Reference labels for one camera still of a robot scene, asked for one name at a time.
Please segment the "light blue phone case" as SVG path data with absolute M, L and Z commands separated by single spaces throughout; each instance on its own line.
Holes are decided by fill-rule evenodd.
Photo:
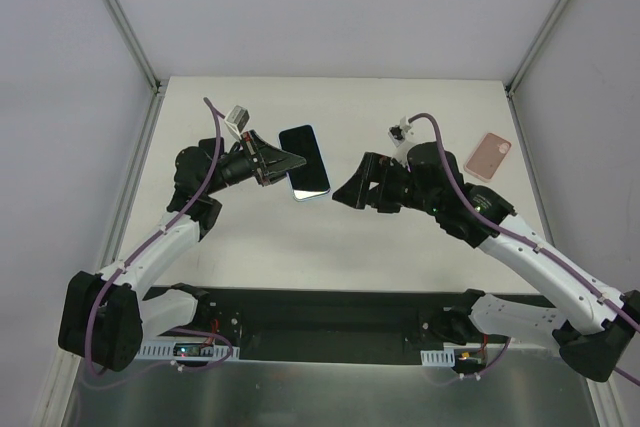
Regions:
M 309 201 L 328 194 L 331 190 L 329 176 L 324 167 L 301 167 L 289 175 L 293 197 L 296 201 Z

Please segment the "pink phone case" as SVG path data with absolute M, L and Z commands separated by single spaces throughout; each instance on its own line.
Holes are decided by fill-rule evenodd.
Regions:
M 464 164 L 466 173 L 491 182 L 512 148 L 512 143 L 494 133 L 486 133 Z

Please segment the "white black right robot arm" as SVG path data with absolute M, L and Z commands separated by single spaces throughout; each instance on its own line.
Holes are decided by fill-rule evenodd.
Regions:
M 431 215 L 448 235 L 500 261 L 550 303 L 535 307 L 470 290 L 473 303 L 450 316 L 451 332 L 461 341 L 482 333 L 523 340 L 558 354 L 583 377 L 605 382 L 639 330 L 638 291 L 621 292 L 578 267 L 507 200 L 466 182 L 455 156 L 434 142 L 413 146 L 404 162 L 365 153 L 332 198 L 358 210 Z

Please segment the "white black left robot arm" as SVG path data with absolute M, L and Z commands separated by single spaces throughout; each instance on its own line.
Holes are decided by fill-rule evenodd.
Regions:
M 300 155 L 281 150 L 249 130 L 229 151 L 222 138 L 203 139 L 175 160 L 174 193 L 155 232 L 122 261 L 95 274 L 81 271 L 69 281 L 58 346 L 120 372 L 144 340 L 175 328 L 213 338 L 215 314 L 210 294 L 185 283 L 154 298 L 159 277 L 214 227 L 222 210 L 214 193 L 255 179 L 269 186 L 302 166 Z

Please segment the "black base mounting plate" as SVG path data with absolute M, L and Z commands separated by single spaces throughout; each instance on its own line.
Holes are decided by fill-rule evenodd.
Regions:
M 469 293 L 210 288 L 183 327 L 216 332 L 243 360 L 417 365 L 447 343 L 480 344 Z

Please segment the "left aluminium corner post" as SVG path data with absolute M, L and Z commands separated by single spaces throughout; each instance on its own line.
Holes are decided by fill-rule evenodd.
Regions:
M 102 2 L 149 89 L 154 94 L 161 93 L 163 88 L 162 80 L 152 67 L 120 0 L 102 0 Z

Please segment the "aluminium corner post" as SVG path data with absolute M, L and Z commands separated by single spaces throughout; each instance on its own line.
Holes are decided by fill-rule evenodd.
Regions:
M 162 80 L 152 67 L 120 0 L 102 0 L 102 2 L 149 89 L 154 94 L 161 93 L 163 88 Z
M 572 2 L 573 0 L 555 0 L 552 4 L 513 75 L 505 84 L 505 92 L 508 99 L 511 99 L 519 89 L 536 58 L 542 52 L 543 47 L 551 38 Z

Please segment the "aluminium front frame rail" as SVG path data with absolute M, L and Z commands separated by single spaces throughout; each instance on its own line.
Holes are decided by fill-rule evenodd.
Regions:
M 286 300 L 255 299 L 242 304 L 205 291 L 169 289 L 152 299 L 138 300 L 129 291 L 114 292 L 105 303 L 71 295 L 65 302 L 58 343 L 111 370 L 127 365 L 144 339 L 185 328 L 194 335 L 211 328 L 216 335 L 238 340 L 264 329 L 278 331 L 401 330 L 411 343 L 451 342 L 464 345 L 482 334 L 511 336 L 541 345 L 562 337 L 574 338 L 604 332 L 611 321 L 601 303 L 578 303 L 570 316 L 557 308 L 539 307 L 469 290 L 452 307 L 433 303 L 365 299 L 353 293 L 333 303 L 317 292 L 295 292 Z

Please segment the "right aluminium corner post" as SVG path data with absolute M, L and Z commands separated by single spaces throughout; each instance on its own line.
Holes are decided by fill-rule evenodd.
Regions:
M 542 52 L 543 47 L 551 38 L 572 2 L 573 0 L 555 0 L 552 4 L 513 75 L 505 84 L 505 92 L 508 99 L 511 99 L 519 89 L 536 58 Z

